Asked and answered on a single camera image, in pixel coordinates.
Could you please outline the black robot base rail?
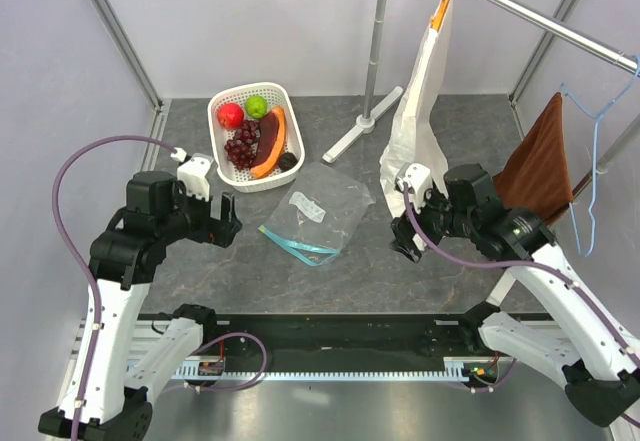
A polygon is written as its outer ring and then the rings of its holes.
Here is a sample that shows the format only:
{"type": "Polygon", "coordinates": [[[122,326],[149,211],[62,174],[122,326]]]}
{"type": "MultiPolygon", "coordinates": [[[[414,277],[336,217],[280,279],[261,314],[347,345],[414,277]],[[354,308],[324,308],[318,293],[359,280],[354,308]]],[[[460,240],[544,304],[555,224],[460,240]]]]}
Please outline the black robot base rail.
{"type": "Polygon", "coordinates": [[[494,359],[462,333],[459,314],[229,314],[204,328],[204,340],[252,334],[271,373],[435,371],[446,358],[494,359]]]}

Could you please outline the orange papaya slice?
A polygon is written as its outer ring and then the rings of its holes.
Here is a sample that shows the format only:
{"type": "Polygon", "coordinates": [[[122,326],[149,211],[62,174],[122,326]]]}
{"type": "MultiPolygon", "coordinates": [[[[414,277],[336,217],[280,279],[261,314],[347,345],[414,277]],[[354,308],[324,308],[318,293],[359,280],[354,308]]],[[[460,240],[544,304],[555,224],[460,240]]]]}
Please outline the orange papaya slice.
{"type": "Polygon", "coordinates": [[[250,174],[256,179],[262,179],[271,174],[284,152],[287,121],[283,108],[276,106],[262,117],[259,121],[259,130],[256,156],[250,167],[250,174]]]}

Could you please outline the clear zip top bag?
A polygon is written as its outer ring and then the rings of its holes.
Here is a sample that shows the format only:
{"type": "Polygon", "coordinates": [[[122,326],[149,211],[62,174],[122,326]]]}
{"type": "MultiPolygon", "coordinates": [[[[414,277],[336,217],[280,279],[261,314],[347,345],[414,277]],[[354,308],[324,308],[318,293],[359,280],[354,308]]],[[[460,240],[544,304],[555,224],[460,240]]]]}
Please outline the clear zip top bag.
{"type": "Polygon", "coordinates": [[[368,187],[321,163],[304,166],[259,232],[310,267],[333,261],[369,206],[368,187]]]}

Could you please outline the red grape bunch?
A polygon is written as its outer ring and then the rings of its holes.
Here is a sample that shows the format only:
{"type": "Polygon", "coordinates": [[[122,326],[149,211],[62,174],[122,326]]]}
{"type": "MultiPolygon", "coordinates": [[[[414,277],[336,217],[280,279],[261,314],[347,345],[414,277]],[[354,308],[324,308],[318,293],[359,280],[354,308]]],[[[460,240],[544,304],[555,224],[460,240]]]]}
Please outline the red grape bunch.
{"type": "Polygon", "coordinates": [[[259,141],[260,130],[255,120],[245,120],[242,127],[235,129],[233,136],[226,141],[224,150],[227,159],[238,170],[249,168],[256,156],[255,145],[259,141]]]}

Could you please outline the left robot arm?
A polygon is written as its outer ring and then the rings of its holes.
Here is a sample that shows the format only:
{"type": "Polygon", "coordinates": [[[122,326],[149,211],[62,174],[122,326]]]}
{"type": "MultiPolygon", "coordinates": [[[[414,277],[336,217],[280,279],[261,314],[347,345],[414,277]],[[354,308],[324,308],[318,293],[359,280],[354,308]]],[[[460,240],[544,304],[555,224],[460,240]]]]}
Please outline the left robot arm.
{"type": "Polygon", "coordinates": [[[86,267],[95,283],[78,363],[60,405],[40,416],[40,433],[141,440],[155,400],[182,361],[193,351],[216,349],[215,311],[183,304],[141,363],[127,367],[140,309],[168,247],[189,240],[226,248],[241,230],[233,194],[222,194],[218,218],[211,215],[211,201],[206,188],[193,191],[184,175],[145,171],[127,183],[125,205],[91,244],[86,267]]]}

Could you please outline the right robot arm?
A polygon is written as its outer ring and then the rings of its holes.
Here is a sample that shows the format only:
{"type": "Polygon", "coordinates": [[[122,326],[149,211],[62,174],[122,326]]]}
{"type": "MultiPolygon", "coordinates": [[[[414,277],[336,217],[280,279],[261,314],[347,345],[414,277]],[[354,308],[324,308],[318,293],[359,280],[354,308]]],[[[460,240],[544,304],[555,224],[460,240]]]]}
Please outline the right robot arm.
{"type": "Polygon", "coordinates": [[[628,420],[639,400],[639,340],[623,327],[573,270],[553,233],[526,208],[507,208],[492,177],[478,164],[444,175],[439,191],[428,167],[405,164],[394,185],[405,210],[392,222],[392,247],[417,262],[422,241],[440,256],[445,237],[469,240],[484,256],[476,269],[502,269],[485,301],[469,309],[458,329],[467,353],[486,349],[516,358],[563,389],[591,423],[628,420]],[[514,282],[543,305],[566,336],[560,341],[515,320],[501,308],[514,282]]]}

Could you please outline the dark brown round fruit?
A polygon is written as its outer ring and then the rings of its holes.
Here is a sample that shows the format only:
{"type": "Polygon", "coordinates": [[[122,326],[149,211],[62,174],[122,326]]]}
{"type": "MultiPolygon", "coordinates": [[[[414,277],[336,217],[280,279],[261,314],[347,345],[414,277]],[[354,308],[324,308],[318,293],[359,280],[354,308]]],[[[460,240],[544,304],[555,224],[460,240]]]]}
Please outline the dark brown round fruit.
{"type": "Polygon", "coordinates": [[[299,159],[291,152],[283,153],[278,160],[278,168],[282,172],[288,172],[295,168],[299,163],[299,159]]]}

